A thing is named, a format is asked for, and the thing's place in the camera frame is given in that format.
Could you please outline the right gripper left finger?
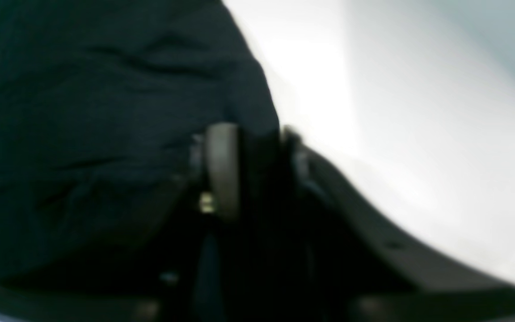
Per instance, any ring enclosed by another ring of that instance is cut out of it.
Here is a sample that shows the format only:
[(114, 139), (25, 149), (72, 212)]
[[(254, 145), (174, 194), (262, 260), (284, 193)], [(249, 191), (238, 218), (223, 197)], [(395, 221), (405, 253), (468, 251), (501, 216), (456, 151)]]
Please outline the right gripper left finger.
[(89, 245), (0, 283), (0, 322), (196, 322), (199, 258), (212, 225), (241, 216), (241, 128), (193, 136), (185, 172)]

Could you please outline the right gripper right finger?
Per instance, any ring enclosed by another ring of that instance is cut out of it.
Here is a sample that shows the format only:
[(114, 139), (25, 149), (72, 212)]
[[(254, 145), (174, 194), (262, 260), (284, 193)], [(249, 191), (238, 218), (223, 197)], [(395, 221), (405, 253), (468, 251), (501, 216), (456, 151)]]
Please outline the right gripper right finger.
[(315, 322), (515, 322), (515, 284), (399, 228), (294, 131), (246, 134), (245, 161)]

